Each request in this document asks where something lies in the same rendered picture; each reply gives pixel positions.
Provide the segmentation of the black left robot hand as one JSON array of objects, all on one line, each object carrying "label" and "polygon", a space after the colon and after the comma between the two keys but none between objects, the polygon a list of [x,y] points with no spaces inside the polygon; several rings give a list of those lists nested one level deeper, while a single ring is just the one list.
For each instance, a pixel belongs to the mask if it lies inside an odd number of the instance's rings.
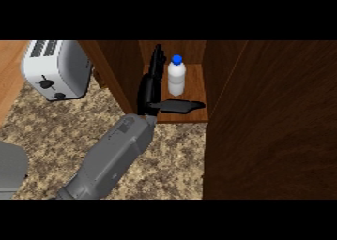
[{"label": "black left robot hand", "polygon": [[204,109],[205,104],[199,101],[183,99],[161,100],[161,82],[164,74],[164,63],[167,58],[161,45],[156,44],[148,66],[148,73],[143,75],[137,92],[137,114],[156,116],[158,112],[187,114],[190,111]]}]

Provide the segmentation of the brown wooden cabinet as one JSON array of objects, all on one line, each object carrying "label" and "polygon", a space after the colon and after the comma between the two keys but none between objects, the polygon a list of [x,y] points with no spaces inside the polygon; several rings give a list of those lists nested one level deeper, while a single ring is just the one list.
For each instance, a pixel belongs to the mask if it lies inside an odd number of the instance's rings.
[{"label": "brown wooden cabinet", "polygon": [[78,43],[94,66],[94,78],[108,88],[125,113],[137,111],[139,84],[155,46],[165,56],[179,54],[186,65],[180,99],[205,103],[187,114],[161,113],[161,123],[205,123],[213,116],[245,43],[238,40],[83,40]]}]

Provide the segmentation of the dark brown cabinet door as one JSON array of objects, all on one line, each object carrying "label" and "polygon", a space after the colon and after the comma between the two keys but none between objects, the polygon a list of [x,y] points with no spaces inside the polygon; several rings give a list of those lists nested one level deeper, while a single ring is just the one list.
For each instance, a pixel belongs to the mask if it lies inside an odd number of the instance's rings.
[{"label": "dark brown cabinet door", "polygon": [[207,125],[202,196],[337,200],[337,40],[247,42]]}]

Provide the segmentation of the white bottle with blue cap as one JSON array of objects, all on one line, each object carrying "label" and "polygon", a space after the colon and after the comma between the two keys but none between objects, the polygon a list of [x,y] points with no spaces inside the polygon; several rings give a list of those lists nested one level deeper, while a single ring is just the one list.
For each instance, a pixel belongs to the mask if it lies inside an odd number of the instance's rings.
[{"label": "white bottle with blue cap", "polygon": [[176,97],[184,90],[184,75],[186,67],[182,61],[182,56],[176,54],[170,58],[168,63],[168,93]]}]

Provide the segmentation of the white toaster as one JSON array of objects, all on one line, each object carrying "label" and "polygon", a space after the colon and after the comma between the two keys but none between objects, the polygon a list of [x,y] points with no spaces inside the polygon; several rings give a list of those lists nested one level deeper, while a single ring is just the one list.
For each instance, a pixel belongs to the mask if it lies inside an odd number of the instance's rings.
[{"label": "white toaster", "polygon": [[75,40],[31,40],[20,60],[20,73],[49,100],[83,98],[91,62]]}]

